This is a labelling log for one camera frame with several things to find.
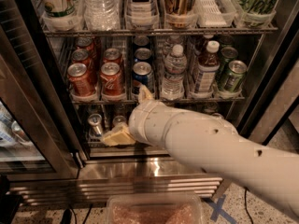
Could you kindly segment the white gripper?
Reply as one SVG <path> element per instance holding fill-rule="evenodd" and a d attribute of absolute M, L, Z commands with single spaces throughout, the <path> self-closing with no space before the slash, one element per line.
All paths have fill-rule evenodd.
<path fill-rule="evenodd" d="M 129 127 L 124 122 L 117 124 L 100 138 L 104 145 L 110 147 L 134 145 L 136 140 L 140 143 L 164 147 L 166 123 L 179 110 L 153 100 L 152 93 L 145 85 L 140 86 L 137 99 L 140 105 L 132 111 Z"/>

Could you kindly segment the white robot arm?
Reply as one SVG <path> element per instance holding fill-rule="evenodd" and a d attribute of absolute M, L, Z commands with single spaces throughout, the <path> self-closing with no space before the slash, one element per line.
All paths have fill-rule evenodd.
<path fill-rule="evenodd" d="M 254 143 L 225 119 L 165 105 L 146 86 L 140 88 L 129 122 L 119 123 L 101 141 L 161 147 L 179 163 L 227 178 L 286 216 L 299 218 L 298 154 Z"/>

